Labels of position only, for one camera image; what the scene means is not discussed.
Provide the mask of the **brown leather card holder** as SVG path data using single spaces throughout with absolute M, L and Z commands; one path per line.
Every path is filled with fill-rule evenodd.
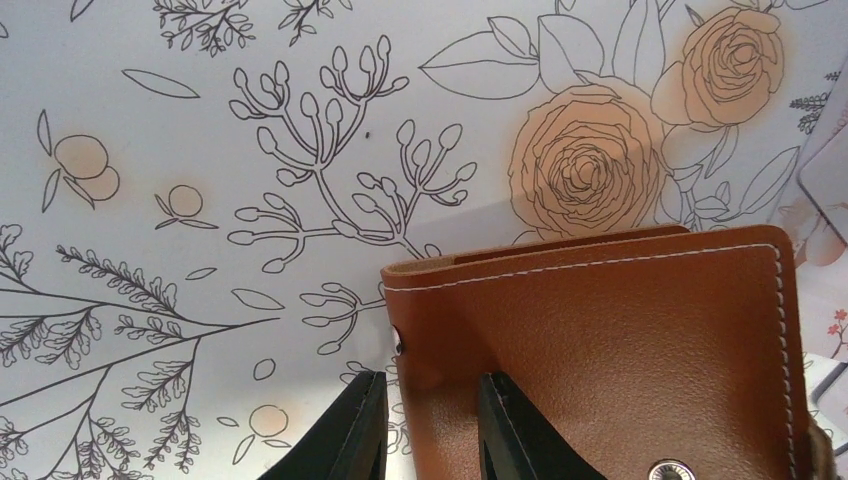
M 780 228 L 678 225 L 388 266 L 417 476 L 476 479 L 482 376 L 504 372 L 589 465 L 649 479 L 833 479 L 806 396 Z

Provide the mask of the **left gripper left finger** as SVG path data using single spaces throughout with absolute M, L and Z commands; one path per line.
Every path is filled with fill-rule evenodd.
M 387 380 L 364 371 L 260 480 L 381 480 L 386 477 Z

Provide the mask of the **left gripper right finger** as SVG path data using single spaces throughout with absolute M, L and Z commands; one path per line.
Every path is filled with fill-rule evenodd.
M 478 439 L 483 479 L 604 479 L 504 372 L 480 379 Z

